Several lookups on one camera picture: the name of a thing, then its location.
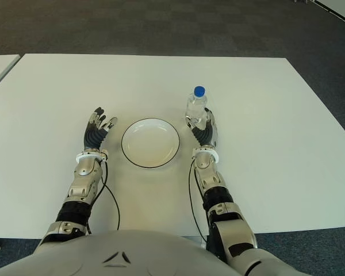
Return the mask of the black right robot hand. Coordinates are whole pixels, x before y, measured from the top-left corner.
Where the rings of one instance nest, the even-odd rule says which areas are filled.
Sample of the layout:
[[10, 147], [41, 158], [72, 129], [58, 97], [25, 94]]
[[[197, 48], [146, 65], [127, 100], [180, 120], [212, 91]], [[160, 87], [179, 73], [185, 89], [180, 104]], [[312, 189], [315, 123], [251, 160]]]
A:
[[211, 146], [216, 148], [218, 144], [218, 131], [215, 118], [210, 109], [204, 108], [204, 111], [206, 115], [205, 129], [200, 129], [197, 124], [188, 117], [185, 118], [185, 121], [200, 146]]

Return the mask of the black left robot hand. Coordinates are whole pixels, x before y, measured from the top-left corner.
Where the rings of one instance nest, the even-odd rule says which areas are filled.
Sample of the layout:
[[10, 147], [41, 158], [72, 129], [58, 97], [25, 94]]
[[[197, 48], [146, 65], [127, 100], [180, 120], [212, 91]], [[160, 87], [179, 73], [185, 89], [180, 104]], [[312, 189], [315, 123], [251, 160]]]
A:
[[92, 112], [83, 137], [84, 150], [99, 150], [109, 131], [117, 124], [117, 117], [105, 121], [106, 115], [101, 107]]

